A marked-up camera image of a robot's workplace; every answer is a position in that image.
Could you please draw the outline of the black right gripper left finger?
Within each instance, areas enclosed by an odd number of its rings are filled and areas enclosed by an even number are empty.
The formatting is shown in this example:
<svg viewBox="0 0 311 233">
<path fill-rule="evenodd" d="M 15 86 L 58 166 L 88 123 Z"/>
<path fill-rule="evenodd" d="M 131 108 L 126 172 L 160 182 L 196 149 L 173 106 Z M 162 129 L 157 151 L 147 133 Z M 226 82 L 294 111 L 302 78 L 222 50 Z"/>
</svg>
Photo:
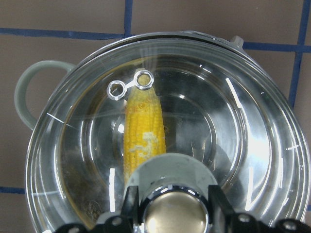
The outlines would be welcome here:
<svg viewBox="0 0 311 233">
<path fill-rule="evenodd" d="M 78 223 L 65 224 L 57 229 L 58 233 L 133 233 L 139 223 L 138 186 L 129 186 L 126 190 L 121 213 L 111 216 L 104 223 L 99 223 L 88 230 Z"/>
</svg>

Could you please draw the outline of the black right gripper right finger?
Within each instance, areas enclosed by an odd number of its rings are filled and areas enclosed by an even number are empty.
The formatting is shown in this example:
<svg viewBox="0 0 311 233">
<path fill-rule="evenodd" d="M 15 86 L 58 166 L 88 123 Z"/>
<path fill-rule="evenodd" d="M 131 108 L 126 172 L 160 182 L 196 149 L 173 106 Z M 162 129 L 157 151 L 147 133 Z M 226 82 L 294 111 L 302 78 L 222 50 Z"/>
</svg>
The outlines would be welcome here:
<svg viewBox="0 0 311 233">
<path fill-rule="evenodd" d="M 215 233 L 309 233 L 311 227 L 292 218 L 281 219 L 273 227 L 252 215 L 236 212 L 218 185 L 208 187 L 209 220 Z"/>
</svg>

